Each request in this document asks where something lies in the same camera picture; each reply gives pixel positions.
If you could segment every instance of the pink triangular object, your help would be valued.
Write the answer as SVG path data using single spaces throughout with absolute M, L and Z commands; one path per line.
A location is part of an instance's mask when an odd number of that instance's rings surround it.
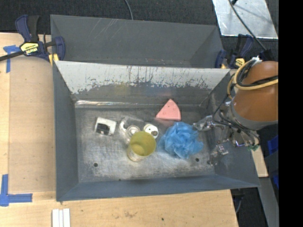
M 181 120 L 181 112 L 173 100 L 169 100 L 156 115 L 158 119 Z

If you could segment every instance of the wooden table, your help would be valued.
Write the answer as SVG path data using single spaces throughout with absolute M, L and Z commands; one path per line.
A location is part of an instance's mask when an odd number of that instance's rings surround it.
M 12 44 L 19 45 L 22 42 L 23 39 L 19 34 L 0 33 L 0 56 L 5 55 L 5 52 L 2 50 L 3 46 Z M 34 63 L 42 63 L 42 61 L 42 59 L 38 58 L 24 57 L 19 59 L 18 62 L 20 63 L 19 66 L 23 66 L 23 63 L 24 66 L 26 66 L 26 63 L 33 65 Z M 18 154 L 22 155 L 21 152 L 18 153 L 15 148 L 12 148 L 14 143 L 12 141 L 16 141 L 16 136 L 12 136 L 12 131 L 16 129 L 12 128 L 11 125 L 11 132 L 9 134 L 9 119 L 13 118 L 12 115 L 9 114 L 10 76 L 10 73 L 6 73 L 6 61 L 0 62 L 0 175 L 10 172 L 11 175 L 15 175 L 11 181 L 9 178 L 10 183 L 14 183 L 14 185 L 20 189 L 32 187 L 38 190 L 33 192 L 32 203 L 13 203 L 8 207 L 0 207 L 0 226 L 51 226 L 52 209 L 64 208 L 69 208 L 71 211 L 72 227 L 238 226 L 230 190 L 57 202 L 55 200 L 54 184 L 43 185 L 43 181 L 40 180 L 45 176 L 43 176 L 43 172 L 39 172 L 41 171 L 40 166 L 43 163 L 41 159 L 44 159 L 46 154 L 54 158 L 53 152 L 49 151 L 46 153 L 45 150 L 41 150 L 37 145 L 27 144 L 28 148 L 23 147 L 19 150 L 23 150 L 23 154 L 35 150 L 36 155 L 30 160 L 22 160 L 22 158 L 18 156 Z M 26 110 L 20 112 L 21 121 L 25 120 L 22 117 L 22 113 L 32 114 L 33 112 Z M 261 151 L 255 152 L 254 155 L 259 175 L 266 176 L 267 172 Z M 49 163 L 49 165 L 50 168 L 54 167 L 53 162 Z M 36 175 L 37 172 L 39 172 L 41 176 L 37 175 L 35 177 L 35 174 L 31 174 L 31 171 L 27 171 L 27 169 L 33 170 Z M 25 177 L 22 177 L 24 175 L 27 175 L 29 178 L 35 177 L 35 179 L 32 179 L 32 182 L 27 181 L 27 183 L 30 182 L 30 184 L 32 184 L 31 186 L 22 184 L 23 180 L 26 181 L 26 179 L 23 179 Z M 18 191 L 13 187 L 9 187 L 9 193 L 17 192 Z

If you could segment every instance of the gray bin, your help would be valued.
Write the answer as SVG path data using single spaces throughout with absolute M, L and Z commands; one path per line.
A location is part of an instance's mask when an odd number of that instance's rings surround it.
M 53 66 L 57 200 L 258 186 L 246 148 L 226 144 L 229 154 L 211 166 L 210 146 L 201 135 L 204 148 L 189 159 L 157 147 L 147 159 L 133 162 L 119 127 L 112 136 L 94 131 L 97 117 L 119 125 L 129 116 L 141 126 L 156 125 L 159 141 L 170 122 L 157 121 L 155 115 L 167 100 L 178 104 L 183 122 L 197 122 L 211 114 L 226 94 L 228 72 L 57 61 Z
M 214 69 L 217 27 L 52 15 L 51 30 L 66 43 L 64 61 L 53 66 L 58 201 L 259 185 L 246 148 L 227 143 L 221 163 L 207 164 L 214 142 L 205 135 L 203 150 L 189 159 L 160 147 L 141 162 L 126 155 L 123 118 L 156 125 L 159 141 L 173 122 L 155 115 L 170 98 L 189 124 L 221 103 L 229 70 Z M 112 136 L 94 131 L 97 117 L 117 122 Z

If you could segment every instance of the white plastic piece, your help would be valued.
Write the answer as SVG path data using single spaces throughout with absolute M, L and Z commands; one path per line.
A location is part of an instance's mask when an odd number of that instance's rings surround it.
M 71 227 L 70 209 L 52 211 L 52 227 Z
M 52 226 L 53 227 L 60 227 L 59 222 L 59 210 L 55 209 L 52 211 Z
M 99 123 L 100 124 L 105 124 L 109 127 L 108 135 L 114 134 L 115 129 L 116 129 L 116 125 L 117 125 L 116 121 L 98 117 L 97 121 L 96 121 L 96 124 L 95 124 L 95 132 L 97 132 L 97 126 L 98 126 Z
M 63 209 L 63 227 L 71 227 L 70 209 Z
M 151 134 L 154 138 L 157 138 L 159 135 L 159 130 L 156 126 L 152 124 L 147 124 L 144 126 L 143 130 L 149 134 Z

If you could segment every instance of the metal plate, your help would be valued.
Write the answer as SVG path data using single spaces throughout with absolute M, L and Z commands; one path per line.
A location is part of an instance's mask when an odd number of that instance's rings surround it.
M 249 34 L 228 0 L 213 0 L 213 3 L 222 35 Z M 256 37 L 278 38 L 265 0 L 238 0 L 234 8 Z

